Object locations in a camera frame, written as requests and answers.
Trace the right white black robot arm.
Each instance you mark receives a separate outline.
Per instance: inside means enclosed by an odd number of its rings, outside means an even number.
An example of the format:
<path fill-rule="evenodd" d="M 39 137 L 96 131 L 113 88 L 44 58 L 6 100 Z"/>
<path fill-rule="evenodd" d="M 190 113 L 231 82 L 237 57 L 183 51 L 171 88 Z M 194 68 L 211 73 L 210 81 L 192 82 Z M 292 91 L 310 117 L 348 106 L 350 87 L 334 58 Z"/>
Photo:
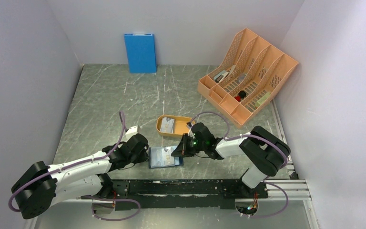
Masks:
<path fill-rule="evenodd" d="M 290 147 L 261 126 L 236 137 L 215 137 L 203 123 L 194 124 L 183 134 L 173 157 L 193 157 L 205 152 L 209 158 L 223 160 L 231 156 L 247 156 L 252 164 L 240 178 L 238 192 L 248 198 L 256 186 L 268 177 L 274 177 L 288 163 Z"/>

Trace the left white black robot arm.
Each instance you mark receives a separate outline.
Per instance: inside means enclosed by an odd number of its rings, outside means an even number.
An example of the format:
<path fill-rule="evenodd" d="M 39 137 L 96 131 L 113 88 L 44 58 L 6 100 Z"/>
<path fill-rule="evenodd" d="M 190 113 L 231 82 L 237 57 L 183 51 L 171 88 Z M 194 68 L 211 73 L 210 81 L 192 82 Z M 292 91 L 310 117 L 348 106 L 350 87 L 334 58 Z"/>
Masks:
<path fill-rule="evenodd" d="M 32 164 L 11 188 L 9 207 L 32 219 L 60 202 L 72 198 L 116 199 L 109 172 L 145 162 L 149 142 L 141 134 L 106 146 L 101 151 L 68 163 Z"/>

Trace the silver VIP card stack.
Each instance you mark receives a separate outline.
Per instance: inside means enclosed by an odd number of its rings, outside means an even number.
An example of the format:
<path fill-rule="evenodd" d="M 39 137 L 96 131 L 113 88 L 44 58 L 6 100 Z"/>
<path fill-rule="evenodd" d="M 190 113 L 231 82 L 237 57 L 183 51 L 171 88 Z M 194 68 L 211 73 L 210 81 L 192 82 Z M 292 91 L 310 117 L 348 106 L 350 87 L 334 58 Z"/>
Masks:
<path fill-rule="evenodd" d="M 163 117 L 161 121 L 160 131 L 163 133 L 173 133 L 174 132 L 175 119 L 171 117 Z"/>

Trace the navy blue card holder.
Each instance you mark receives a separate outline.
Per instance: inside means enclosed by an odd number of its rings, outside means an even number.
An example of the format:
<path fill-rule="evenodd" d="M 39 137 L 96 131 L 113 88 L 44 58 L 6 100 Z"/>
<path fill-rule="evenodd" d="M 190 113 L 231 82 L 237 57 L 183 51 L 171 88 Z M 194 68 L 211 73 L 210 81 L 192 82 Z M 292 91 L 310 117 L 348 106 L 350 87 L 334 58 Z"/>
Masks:
<path fill-rule="evenodd" d="M 149 169 L 182 167 L 183 158 L 171 156 L 177 146 L 150 147 L 148 150 Z"/>

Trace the orange oval tray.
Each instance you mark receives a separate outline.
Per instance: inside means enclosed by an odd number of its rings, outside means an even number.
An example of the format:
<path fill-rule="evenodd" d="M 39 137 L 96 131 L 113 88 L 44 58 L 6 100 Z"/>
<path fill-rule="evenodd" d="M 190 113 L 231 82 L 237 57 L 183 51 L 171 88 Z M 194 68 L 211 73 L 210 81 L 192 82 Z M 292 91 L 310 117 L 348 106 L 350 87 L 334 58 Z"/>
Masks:
<path fill-rule="evenodd" d="M 171 133 L 163 133 L 160 131 L 161 127 L 161 121 L 163 117 L 171 117 L 175 119 L 174 124 L 174 132 Z M 189 129 L 187 128 L 186 123 L 189 122 L 191 118 L 184 117 L 184 116 L 174 116 L 174 115 L 161 115 L 159 116 L 157 123 L 156 123 L 156 130 L 158 131 L 159 135 L 161 136 L 167 136 L 167 137 L 181 137 L 183 134 L 187 134 L 189 132 Z"/>

